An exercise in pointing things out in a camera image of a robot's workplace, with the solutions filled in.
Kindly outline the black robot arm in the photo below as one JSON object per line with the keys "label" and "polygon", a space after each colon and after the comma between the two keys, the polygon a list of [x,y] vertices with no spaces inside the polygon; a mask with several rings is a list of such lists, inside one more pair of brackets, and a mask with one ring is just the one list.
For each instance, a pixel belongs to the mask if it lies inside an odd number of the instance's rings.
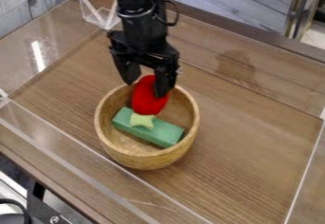
{"label": "black robot arm", "polygon": [[122,30],[109,32],[110,51],[122,80],[133,84],[145,65],[154,70],[154,94],[162,98],[174,88],[178,77],[179,51],[167,43],[167,28],[178,23],[167,21],[166,3],[170,0],[117,0],[117,15]]}

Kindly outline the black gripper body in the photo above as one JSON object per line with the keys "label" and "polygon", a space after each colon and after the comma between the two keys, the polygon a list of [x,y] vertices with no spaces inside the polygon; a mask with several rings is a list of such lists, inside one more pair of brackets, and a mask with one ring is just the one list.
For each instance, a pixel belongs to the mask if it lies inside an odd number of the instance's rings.
{"label": "black gripper body", "polygon": [[167,28],[178,23],[167,21],[165,9],[149,9],[141,12],[118,11],[122,20],[122,30],[109,32],[111,39],[111,54],[137,54],[139,66],[154,69],[158,66],[177,66],[179,52],[167,42]]}

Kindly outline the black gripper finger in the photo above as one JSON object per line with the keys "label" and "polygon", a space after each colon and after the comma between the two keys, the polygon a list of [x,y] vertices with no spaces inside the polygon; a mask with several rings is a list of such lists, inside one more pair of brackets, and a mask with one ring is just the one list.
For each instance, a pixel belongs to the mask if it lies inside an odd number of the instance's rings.
{"label": "black gripper finger", "polygon": [[141,75],[138,58],[137,54],[113,54],[114,64],[126,84],[133,84]]}
{"label": "black gripper finger", "polygon": [[178,72],[177,66],[158,66],[155,68],[155,82],[154,82],[154,88],[155,88],[155,96],[158,98],[162,98],[169,91],[174,88]]}

